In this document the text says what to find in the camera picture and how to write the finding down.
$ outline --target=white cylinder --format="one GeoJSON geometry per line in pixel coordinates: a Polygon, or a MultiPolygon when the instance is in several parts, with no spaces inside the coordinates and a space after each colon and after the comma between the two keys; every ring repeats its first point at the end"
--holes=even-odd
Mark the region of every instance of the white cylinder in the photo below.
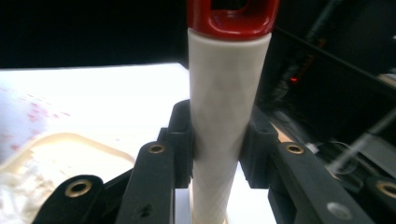
{"type": "Polygon", "coordinates": [[[194,223],[222,224],[271,39],[224,41],[189,35],[194,223]]]}

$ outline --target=metal screw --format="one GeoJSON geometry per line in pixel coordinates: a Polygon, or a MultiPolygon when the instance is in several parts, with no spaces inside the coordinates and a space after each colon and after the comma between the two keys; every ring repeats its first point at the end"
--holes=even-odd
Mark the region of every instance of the metal screw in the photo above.
{"type": "Polygon", "coordinates": [[[353,218],[349,208],[340,203],[327,203],[327,210],[332,213],[335,217],[343,220],[350,220],[353,218]]]}
{"type": "Polygon", "coordinates": [[[165,147],[163,145],[154,145],[148,149],[149,153],[158,154],[165,151],[165,147]]]}
{"type": "Polygon", "coordinates": [[[92,187],[92,182],[87,179],[76,180],[75,182],[67,186],[67,189],[64,192],[64,194],[69,198],[77,198],[90,191],[91,187],[92,187]]]}
{"type": "Polygon", "coordinates": [[[291,152],[293,154],[302,154],[304,152],[304,149],[301,147],[297,147],[295,145],[287,146],[286,149],[288,152],[291,152]]]}

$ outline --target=red cap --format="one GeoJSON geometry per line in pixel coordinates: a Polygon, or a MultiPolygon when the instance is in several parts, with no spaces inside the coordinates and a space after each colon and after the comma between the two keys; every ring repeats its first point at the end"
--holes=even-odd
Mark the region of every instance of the red cap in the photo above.
{"type": "Polygon", "coordinates": [[[247,0],[238,10],[212,10],[210,0],[187,0],[187,23],[201,35],[254,39],[272,31],[278,5],[279,0],[247,0]]]}

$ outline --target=black plastic bracket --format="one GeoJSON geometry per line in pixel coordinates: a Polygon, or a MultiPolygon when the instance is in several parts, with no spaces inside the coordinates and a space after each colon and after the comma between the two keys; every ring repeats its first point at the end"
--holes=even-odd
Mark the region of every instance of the black plastic bracket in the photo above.
{"type": "Polygon", "coordinates": [[[116,223],[174,223],[174,152],[166,143],[145,144],[122,197],[116,223]]]}
{"type": "Polygon", "coordinates": [[[271,161],[277,175],[269,200],[277,222],[374,223],[308,148],[280,144],[271,161]]]}

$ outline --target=red stain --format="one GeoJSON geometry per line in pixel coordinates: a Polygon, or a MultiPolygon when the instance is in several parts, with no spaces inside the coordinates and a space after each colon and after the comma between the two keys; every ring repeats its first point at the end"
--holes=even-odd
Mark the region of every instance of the red stain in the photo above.
{"type": "Polygon", "coordinates": [[[9,147],[11,147],[13,150],[18,150],[18,148],[20,148],[20,146],[18,145],[11,145],[9,147]]]}
{"type": "Polygon", "coordinates": [[[40,133],[40,131],[39,131],[39,130],[36,130],[36,129],[31,129],[30,132],[31,132],[32,134],[38,134],[38,133],[40,133]]]}
{"type": "Polygon", "coordinates": [[[33,140],[35,140],[35,139],[37,139],[37,136],[32,135],[32,136],[30,136],[29,141],[33,141],[33,140]]]}
{"type": "Polygon", "coordinates": [[[27,117],[29,117],[29,120],[32,122],[38,121],[38,117],[35,115],[28,114],[27,117]]]}
{"type": "Polygon", "coordinates": [[[6,138],[6,139],[11,139],[11,138],[14,137],[14,135],[9,134],[9,133],[2,133],[0,136],[1,136],[2,138],[6,138]]]}
{"type": "Polygon", "coordinates": [[[14,135],[9,134],[9,133],[2,133],[0,134],[0,142],[5,143],[6,141],[11,140],[14,137],[14,135]]]}

